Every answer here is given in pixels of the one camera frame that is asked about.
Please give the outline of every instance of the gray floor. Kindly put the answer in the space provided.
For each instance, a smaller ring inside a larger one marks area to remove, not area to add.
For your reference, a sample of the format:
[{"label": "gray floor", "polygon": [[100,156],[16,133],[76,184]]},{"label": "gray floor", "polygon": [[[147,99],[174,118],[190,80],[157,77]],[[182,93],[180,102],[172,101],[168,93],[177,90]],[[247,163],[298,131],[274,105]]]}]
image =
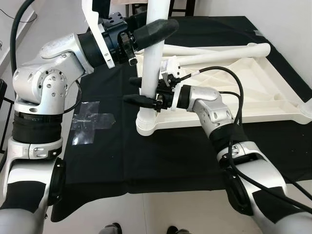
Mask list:
[{"label": "gray floor", "polygon": [[[18,49],[18,62],[33,58],[46,42],[68,33],[82,33],[84,22],[79,0],[46,1]],[[8,68],[5,80],[10,81]],[[67,102],[75,101],[73,90]],[[72,113],[63,119],[63,137],[67,140]],[[312,192],[310,181],[301,184]],[[312,206],[290,186],[290,196]],[[236,213],[229,205],[225,191],[126,194],[85,204],[65,220],[52,223],[47,219],[45,234],[97,234],[105,225],[119,222],[124,234],[165,234],[168,226],[189,229],[194,234],[260,234],[251,218]]]}]

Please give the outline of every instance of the white plastic base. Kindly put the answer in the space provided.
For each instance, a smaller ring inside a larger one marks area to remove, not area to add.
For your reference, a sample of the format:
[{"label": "white plastic base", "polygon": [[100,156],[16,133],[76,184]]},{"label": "white plastic base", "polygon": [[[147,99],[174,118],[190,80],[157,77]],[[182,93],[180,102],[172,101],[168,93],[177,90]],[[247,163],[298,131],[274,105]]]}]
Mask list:
[{"label": "white plastic base", "polygon": [[312,118],[312,98],[306,103],[301,104],[299,108],[304,115]]},{"label": "white plastic base", "polygon": [[[243,46],[202,47],[200,49],[207,49],[211,52],[236,48],[243,48]],[[163,60],[168,58],[166,56],[167,54],[164,54]],[[137,73],[138,76],[141,76],[143,55],[136,57],[138,59]],[[304,103],[264,57],[182,65],[180,77],[198,69],[216,65],[231,69],[242,82],[244,88],[244,123],[293,120],[300,124],[307,124],[312,121],[312,100]],[[234,79],[229,74],[217,70],[201,73],[183,81],[182,84],[213,87],[219,91],[239,92]],[[222,95],[222,98],[224,103],[229,106],[232,115],[235,116],[238,106],[237,98],[231,95]],[[156,115],[154,126],[137,127],[137,130],[141,135],[149,136],[157,129],[195,126],[200,126],[197,115],[177,108],[176,111],[161,110],[161,113]]]},{"label": "white plastic base", "polygon": [[136,130],[142,136],[149,136],[156,130],[156,112],[153,109],[140,108],[140,111],[136,117]]}]

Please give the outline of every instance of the chair leg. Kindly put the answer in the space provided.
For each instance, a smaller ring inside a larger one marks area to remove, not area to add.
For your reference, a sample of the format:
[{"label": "chair leg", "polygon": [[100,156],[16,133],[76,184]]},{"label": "chair leg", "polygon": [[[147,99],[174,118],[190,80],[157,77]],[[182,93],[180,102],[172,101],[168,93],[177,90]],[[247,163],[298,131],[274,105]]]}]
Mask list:
[{"label": "chair leg", "polygon": [[126,4],[126,17],[129,17],[129,4]]},{"label": "chair leg", "polygon": [[175,0],[170,0],[170,6],[169,6],[169,14],[168,17],[172,16],[172,10],[174,9]]},{"label": "chair leg", "polygon": [[132,15],[134,16],[136,14],[136,5],[135,4],[131,5],[132,5]]},{"label": "chair leg", "polygon": [[185,16],[194,16],[194,10],[195,10],[195,0],[187,0]]}]

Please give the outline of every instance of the wire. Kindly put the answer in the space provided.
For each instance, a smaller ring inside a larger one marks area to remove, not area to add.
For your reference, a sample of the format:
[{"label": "wire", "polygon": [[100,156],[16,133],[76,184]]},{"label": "wire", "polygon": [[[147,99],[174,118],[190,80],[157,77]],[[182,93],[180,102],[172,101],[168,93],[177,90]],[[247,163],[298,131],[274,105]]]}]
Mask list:
[{"label": "wire", "polygon": [[[180,81],[182,80],[185,80],[187,78],[190,78],[192,76],[195,76],[195,75],[198,75],[199,73],[202,73],[202,72],[205,72],[205,71],[209,71],[209,70],[222,70],[222,71],[225,71],[227,73],[229,73],[236,81],[237,85],[238,85],[238,88],[239,88],[239,101],[238,101],[238,111],[237,111],[237,115],[234,119],[234,122],[233,122],[233,125],[236,125],[238,123],[238,120],[242,117],[242,109],[243,109],[243,102],[244,102],[244,90],[243,90],[243,86],[239,80],[239,78],[237,77],[237,75],[232,72],[230,69],[227,69],[225,67],[219,67],[219,66],[214,66],[214,67],[206,67],[206,68],[203,68],[203,69],[200,69],[198,70],[197,72],[195,73],[192,73],[192,74],[188,74],[184,77],[182,77],[180,79]],[[310,214],[312,214],[312,208],[300,203],[300,202],[297,202],[285,195],[281,195],[281,194],[278,194],[278,193],[275,193],[273,191],[271,191],[269,188],[267,188],[266,186],[254,181],[253,179],[251,179],[250,177],[248,177],[247,175],[245,175],[244,173],[242,173],[237,167],[236,165],[234,164],[234,159],[232,157],[232,146],[233,146],[233,140],[231,139],[230,142],[229,142],[229,148],[228,148],[228,158],[229,158],[229,164],[230,166],[232,167],[232,169],[236,172],[237,175],[239,175],[241,178],[243,178],[244,180],[246,180],[247,182],[251,183],[252,185],[262,189],[263,191],[291,204],[291,205],[294,205]]]},{"label": "wire", "polygon": [[14,72],[16,71],[17,65],[16,65],[16,35],[18,33],[19,23],[20,19],[22,18],[24,12],[27,10],[27,8],[32,4],[35,0],[26,0],[21,7],[19,8],[18,12],[16,13],[15,19],[12,24],[12,30],[11,30],[11,37],[10,37],[10,57],[11,57],[11,69],[12,69],[12,75],[14,75]]},{"label": "wire", "polygon": [[[230,91],[219,91],[219,93],[221,94],[230,94],[230,95],[234,95],[238,98],[238,101],[240,101],[240,95],[234,92],[230,92]],[[242,115],[239,116],[239,123],[243,123],[243,117]]]},{"label": "wire", "polygon": [[301,187],[301,185],[299,185],[296,181],[290,179],[288,176],[286,176],[285,174],[281,173],[282,176],[284,177],[284,179],[288,180],[288,182],[290,182],[293,186],[295,186],[300,192],[302,192],[308,199],[312,200],[312,195],[305,190],[304,188]]},{"label": "wire", "polygon": [[78,86],[78,97],[77,97],[77,101],[76,101],[76,103],[75,103],[72,107],[70,107],[70,108],[68,108],[67,110],[65,110],[65,111],[64,111],[64,114],[65,114],[65,113],[68,113],[68,112],[70,112],[70,111],[72,111],[73,109],[75,109],[75,108],[81,103],[81,100],[82,100],[81,85],[80,85],[80,83],[79,83],[78,80],[76,80],[76,84],[77,84],[77,86]]},{"label": "wire", "polygon": [[[9,18],[15,20],[14,17],[9,16],[9,15],[8,15],[7,13],[5,13],[5,11],[3,11],[1,8],[0,8],[0,11],[2,11],[7,17],[9,17]],[[37,19],[37,17],[38,17],[38,15],[36,14],[36,17],[35,17],[34,19],[32,19],[31,21],[19,21],[19,22],[20,22],[20,23],[31,23],[31,22],[35,21],[35,20]]]}]

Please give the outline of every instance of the clear tape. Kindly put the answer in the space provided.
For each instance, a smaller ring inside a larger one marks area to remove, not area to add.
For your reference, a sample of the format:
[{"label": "clear tape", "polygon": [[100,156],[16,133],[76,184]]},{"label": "clear tape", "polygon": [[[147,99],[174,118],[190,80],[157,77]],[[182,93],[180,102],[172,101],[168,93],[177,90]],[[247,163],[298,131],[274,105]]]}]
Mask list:
[{"label": "clear tape", "polygon": [[80,112],[73,115],[71,130],[74,130],[72,145],[92,144],[97,129],[110,129],[115,123],[111,113],[99,114],[99,101],[83,102]]}]

